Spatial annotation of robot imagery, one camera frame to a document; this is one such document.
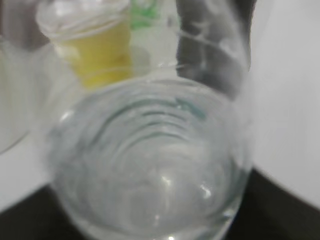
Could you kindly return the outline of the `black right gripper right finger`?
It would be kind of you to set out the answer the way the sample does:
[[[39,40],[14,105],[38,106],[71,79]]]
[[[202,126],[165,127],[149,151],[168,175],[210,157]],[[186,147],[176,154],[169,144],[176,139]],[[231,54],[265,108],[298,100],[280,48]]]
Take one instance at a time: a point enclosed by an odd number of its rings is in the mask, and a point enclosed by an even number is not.
[[[320,211],[254,169],[229,240],[318,240]]]

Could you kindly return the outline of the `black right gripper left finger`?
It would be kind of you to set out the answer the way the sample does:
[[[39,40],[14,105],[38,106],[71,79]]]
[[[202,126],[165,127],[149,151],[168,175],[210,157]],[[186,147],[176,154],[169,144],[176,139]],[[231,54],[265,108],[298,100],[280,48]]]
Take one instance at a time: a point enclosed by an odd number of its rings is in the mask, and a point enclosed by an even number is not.
[[[75,228],[46,185],[0,213],[2,240],[74,240]]]

